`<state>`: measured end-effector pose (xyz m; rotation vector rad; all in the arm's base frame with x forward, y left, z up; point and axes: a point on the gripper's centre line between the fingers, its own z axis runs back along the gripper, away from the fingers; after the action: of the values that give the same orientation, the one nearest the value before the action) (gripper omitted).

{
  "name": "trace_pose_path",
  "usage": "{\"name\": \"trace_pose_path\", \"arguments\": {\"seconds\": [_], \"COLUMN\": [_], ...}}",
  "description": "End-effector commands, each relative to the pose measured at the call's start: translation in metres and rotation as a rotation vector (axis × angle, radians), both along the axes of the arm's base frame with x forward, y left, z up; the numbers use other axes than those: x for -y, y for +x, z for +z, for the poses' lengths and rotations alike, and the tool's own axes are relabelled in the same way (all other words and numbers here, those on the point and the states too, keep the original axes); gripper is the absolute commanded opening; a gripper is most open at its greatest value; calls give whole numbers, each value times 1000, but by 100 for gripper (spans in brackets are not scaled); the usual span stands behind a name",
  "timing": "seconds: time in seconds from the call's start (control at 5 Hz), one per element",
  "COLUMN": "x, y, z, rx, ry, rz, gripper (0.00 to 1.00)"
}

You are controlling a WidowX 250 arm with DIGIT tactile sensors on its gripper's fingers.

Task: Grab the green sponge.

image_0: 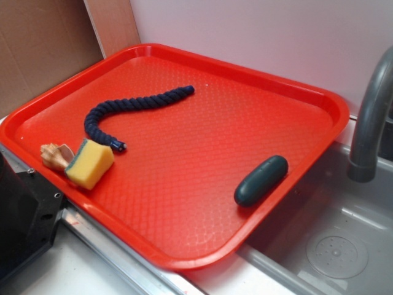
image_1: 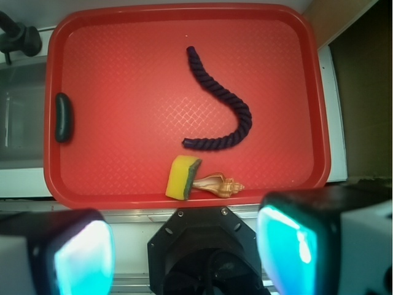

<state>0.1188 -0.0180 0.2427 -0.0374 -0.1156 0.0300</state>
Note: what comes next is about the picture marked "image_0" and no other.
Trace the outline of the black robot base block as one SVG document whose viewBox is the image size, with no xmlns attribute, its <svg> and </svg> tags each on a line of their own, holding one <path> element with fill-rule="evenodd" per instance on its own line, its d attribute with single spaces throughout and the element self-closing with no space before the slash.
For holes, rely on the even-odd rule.
<svg viewBox="0 0 393 295">
<path fill-rule="evenodd" d="M 14 171 L 1 156 L 1 284 L 52 247 L 63 207 L 50 181 Z"/>
</svg>

